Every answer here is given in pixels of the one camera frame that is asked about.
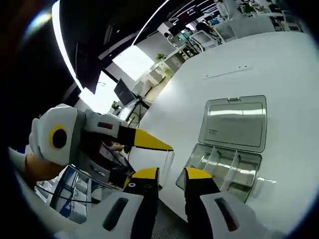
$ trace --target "office chair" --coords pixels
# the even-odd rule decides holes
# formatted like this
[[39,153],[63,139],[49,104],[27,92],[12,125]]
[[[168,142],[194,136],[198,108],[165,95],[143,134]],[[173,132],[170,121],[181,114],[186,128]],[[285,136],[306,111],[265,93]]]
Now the office chair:
[[190,38],[199,45],[201,51],[218,46],[218,41],[203,30],[193,34]]

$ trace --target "white tabletop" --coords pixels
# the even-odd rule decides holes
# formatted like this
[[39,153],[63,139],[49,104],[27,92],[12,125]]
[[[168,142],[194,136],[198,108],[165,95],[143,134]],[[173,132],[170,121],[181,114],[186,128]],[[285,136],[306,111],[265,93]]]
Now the white tabletop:
[[[318,189],[318,63],[310,37],[296,32],[241,38],[187,60],[140,124],[175,151],[160,199],[186,220],[183,191],[175,182],[198,143],[207,100],[265,95],[267,139],[258,176],[273,181],[252,192],[247,204],[269,228],[290,231]],[[136,170],[162,167],[164,160],[151,150],[133,149],[130,155]]]

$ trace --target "black circular marker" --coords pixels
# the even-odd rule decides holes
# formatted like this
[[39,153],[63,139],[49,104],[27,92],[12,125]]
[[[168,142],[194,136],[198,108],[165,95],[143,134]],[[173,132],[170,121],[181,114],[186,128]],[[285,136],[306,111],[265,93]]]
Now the black circular marker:
[[63,129],[58,129],[54,132],[52,137],[53,146],[56,148],[63,148],[66,144],[66,132]]

